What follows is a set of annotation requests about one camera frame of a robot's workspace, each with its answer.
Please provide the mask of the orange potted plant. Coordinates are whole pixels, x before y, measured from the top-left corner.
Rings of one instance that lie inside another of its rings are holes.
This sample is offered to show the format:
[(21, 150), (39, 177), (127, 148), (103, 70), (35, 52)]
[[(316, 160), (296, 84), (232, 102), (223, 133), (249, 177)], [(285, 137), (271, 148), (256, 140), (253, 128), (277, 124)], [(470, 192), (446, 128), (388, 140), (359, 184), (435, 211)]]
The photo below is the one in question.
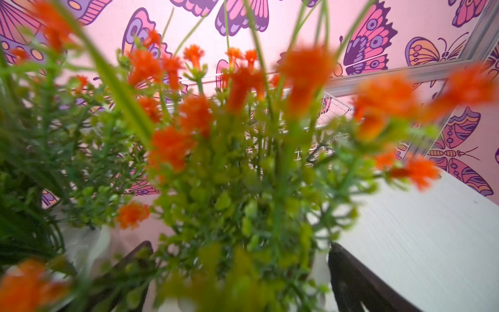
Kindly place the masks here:
[(49, 311), (71, 297), (64, 311), (141, 311), (147, 285), (124, 270), (133, 257), (80, 277), (43, 192), (68, 224), (114, 222), (144, 152), (107, 104), (151, 127), (131, 90), (153, 78), (157, 57), (130, 34), (136, 48), (111, 66), (66, 14), (50, 1), (1, 2), (1, 310)]
[(351, 117), (317, 126), (320, 98), (339, 55), (357, 50), (383, 64), (391, 26), (369, 1), (338, 50), (327, 40), (292, 40), (272, 73), (260, 41), (226, 51), (213, 96), (182, 93), (179, 73), (203, 86), (203, 49), (156, 55), (153, 78), (132, 88), (152, 123), (126, 120), (147, 149), (149, 176), (161, 191), (158, 216), (173, 229), (159, 248), (156, 302), (176, 298), (196, 311), (320, 311), (323, 283), (312, 274), (324, 243), (356, 220), (357, 195), (380, 181), (424, 191), (439, 167), (423, 155), (399, 162), (396, 144), (433, 133), (460, 105), (490, 104), (498, 88), (480, 65), (450, 74), (443, 93), (422, 105), (413, 83), (383, 72), (357, 86)]

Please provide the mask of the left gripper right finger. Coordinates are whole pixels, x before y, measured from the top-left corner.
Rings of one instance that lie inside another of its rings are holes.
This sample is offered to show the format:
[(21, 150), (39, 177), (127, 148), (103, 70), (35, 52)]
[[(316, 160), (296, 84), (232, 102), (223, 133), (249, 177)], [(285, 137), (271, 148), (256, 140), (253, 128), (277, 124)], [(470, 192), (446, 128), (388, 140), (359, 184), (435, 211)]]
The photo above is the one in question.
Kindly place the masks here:
[(419, 311), (339, 243), (328, 255), (331, 286), (339, 311)]

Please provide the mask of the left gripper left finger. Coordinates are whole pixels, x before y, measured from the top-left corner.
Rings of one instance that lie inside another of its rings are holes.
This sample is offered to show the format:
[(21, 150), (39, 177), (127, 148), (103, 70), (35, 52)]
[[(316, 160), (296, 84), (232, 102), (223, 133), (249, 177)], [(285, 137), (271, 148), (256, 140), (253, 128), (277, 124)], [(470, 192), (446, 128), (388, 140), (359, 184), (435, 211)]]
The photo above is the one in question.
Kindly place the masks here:
[(140, 243), (59, 311), (142, 311), (154, 271), (152, 243)]

